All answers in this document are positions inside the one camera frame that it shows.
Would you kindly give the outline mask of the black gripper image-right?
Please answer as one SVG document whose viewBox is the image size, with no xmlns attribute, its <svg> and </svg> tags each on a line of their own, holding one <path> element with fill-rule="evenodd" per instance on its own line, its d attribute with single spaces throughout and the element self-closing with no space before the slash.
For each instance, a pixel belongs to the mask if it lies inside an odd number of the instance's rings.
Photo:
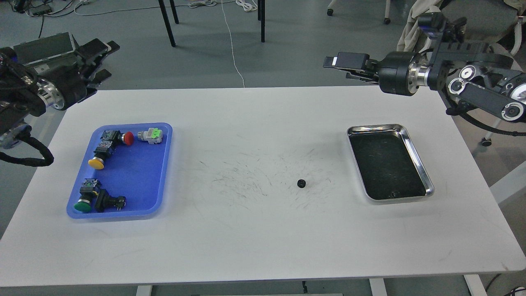
<svg viewBox="0 0 526 296">
<path fill-rule="evenodd" d="M 356 79 L 378 86 L 385 93 L 413 96 L 420 86 L 428 86 L 431 65 L 421 54 L 413 52 L 391 52 L 379 63 L 365 53 L 339 52 L 327 56 L 323 67 L 346 71 L 346 79 Z"/>
</svg>

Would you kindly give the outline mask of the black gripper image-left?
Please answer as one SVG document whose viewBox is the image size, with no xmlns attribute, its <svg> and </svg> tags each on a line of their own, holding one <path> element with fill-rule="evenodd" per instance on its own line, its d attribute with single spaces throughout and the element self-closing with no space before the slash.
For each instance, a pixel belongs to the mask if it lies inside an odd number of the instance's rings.
<svg viewBox="0 0 526 296">
<path fill-rule="evenodd" d="M 115 41 L 93 39 L 74 50 L 72 66 L 60 66 L 38 76 L 36 95 L 45 107 L 65 111 L 97 93 L 97 88 L 112 74 L 99 65 L 106 56 L 120 50 Z"/>
</svg>

